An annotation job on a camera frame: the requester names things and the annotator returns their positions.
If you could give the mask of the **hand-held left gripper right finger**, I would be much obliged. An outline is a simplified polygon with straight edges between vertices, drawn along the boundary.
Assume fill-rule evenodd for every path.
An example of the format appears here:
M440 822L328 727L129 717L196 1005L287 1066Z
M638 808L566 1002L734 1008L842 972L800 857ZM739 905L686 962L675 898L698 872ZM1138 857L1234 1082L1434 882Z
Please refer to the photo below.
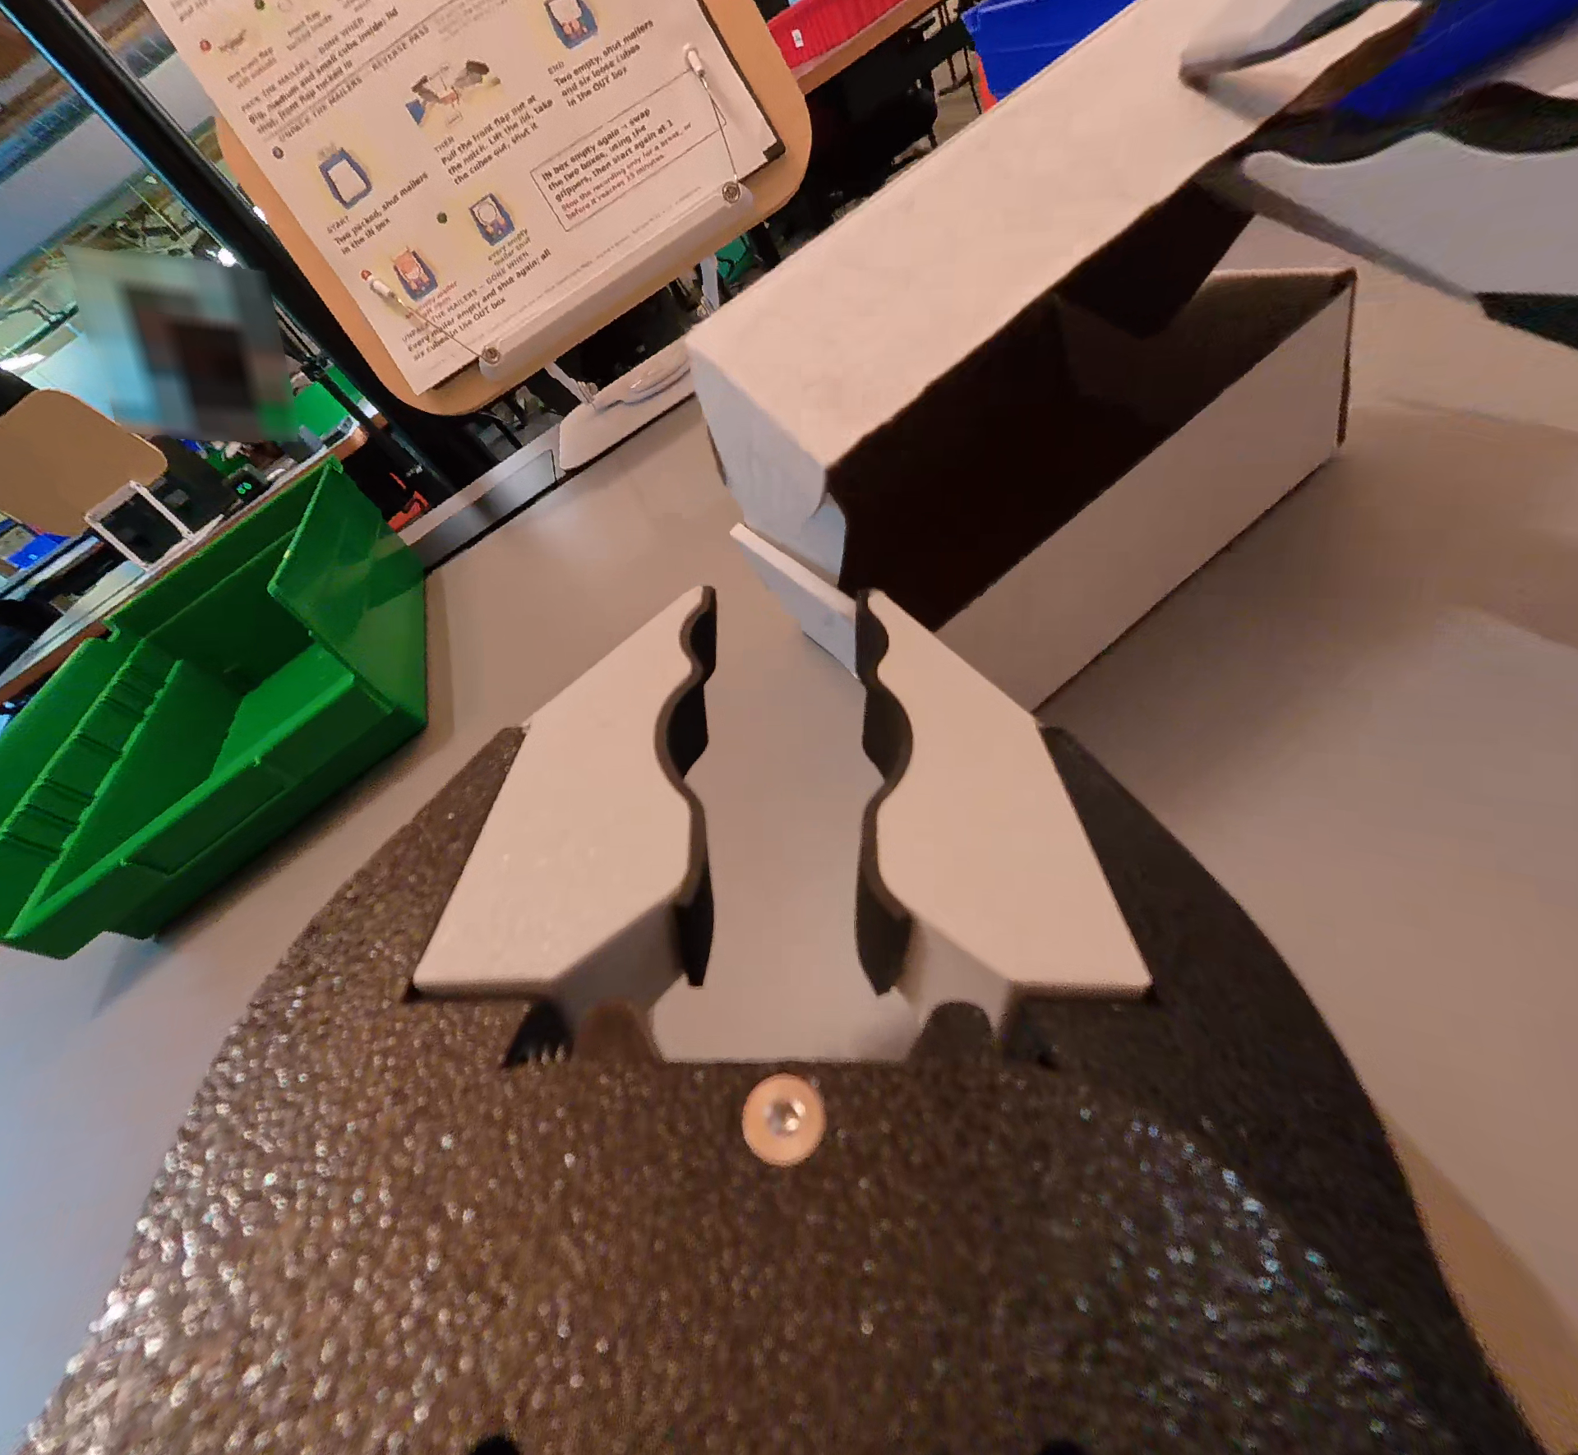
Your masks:
M1145 1000L1151 970L1030 711L880 591L857 602L855 946L878 997L928 1021L1030 1000Z

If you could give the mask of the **black stand pole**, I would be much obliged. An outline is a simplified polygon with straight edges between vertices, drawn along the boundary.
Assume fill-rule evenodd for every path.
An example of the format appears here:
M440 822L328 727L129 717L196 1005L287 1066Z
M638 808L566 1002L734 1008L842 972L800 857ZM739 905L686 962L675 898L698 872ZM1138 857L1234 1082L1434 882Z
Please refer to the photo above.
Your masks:
M361 416L387 420L397 448L420 467L426 459L400 428L398 403L361 357L329 305L244 194L190 142L147 86L114 55L70 0L2 0L4 15L89 104L122 143L188 204L208 232L262 275L272 301L326 360L341 367L366 405Z

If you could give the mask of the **grey desk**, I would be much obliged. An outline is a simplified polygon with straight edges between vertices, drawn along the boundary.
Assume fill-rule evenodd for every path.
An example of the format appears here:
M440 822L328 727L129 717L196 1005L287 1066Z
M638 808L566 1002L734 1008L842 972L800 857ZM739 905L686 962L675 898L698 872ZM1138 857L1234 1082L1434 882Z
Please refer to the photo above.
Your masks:
M165 938L4 954L4 1452L108 1301L229 1030L497 734L721 602L717 939L685 1058L893 1058L851 916L860 684L732 540L696 403L428 581L426 734ZM1575 356L1362 270L1349 438L1038 716L1276 944L1349 1051L1541 1439L1575 1450Z

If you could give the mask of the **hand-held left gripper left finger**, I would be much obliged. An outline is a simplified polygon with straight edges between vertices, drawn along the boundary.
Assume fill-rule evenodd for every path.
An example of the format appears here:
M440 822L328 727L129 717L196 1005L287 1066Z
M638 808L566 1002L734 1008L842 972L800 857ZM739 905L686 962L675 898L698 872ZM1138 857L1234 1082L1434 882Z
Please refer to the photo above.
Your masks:
M717 635L717 592L696 586L528 717L412 975L418 997L525 998L581 1023L704 985L716 903L689 775Z

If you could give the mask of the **wooden board on stand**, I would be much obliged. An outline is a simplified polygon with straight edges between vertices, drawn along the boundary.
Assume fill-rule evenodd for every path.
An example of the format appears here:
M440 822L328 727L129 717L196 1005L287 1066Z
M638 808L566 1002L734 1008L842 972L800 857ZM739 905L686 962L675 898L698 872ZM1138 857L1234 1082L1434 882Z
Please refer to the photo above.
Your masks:
M129 485L154 487L165 453L86 400L34 390L2 416L2 515L39 535L78 538Z

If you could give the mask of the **white cardboard mailer box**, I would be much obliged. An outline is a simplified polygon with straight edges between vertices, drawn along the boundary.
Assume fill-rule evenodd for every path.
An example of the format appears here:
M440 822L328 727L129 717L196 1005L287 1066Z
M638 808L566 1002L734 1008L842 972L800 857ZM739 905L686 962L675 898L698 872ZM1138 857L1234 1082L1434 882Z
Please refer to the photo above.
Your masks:
M847 668L882 591L1038 709L1340 451L1355 272L1222 265L1227 2L1125 9L689 342L734 538Z

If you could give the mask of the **green plastic bin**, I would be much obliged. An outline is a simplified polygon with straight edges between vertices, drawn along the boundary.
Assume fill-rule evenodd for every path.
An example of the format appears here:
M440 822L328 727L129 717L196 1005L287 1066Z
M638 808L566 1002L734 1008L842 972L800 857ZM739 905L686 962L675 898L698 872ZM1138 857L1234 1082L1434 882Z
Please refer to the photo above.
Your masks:
M4 732L4 947L147 939L428 724L425 571L328 459L111 615Z

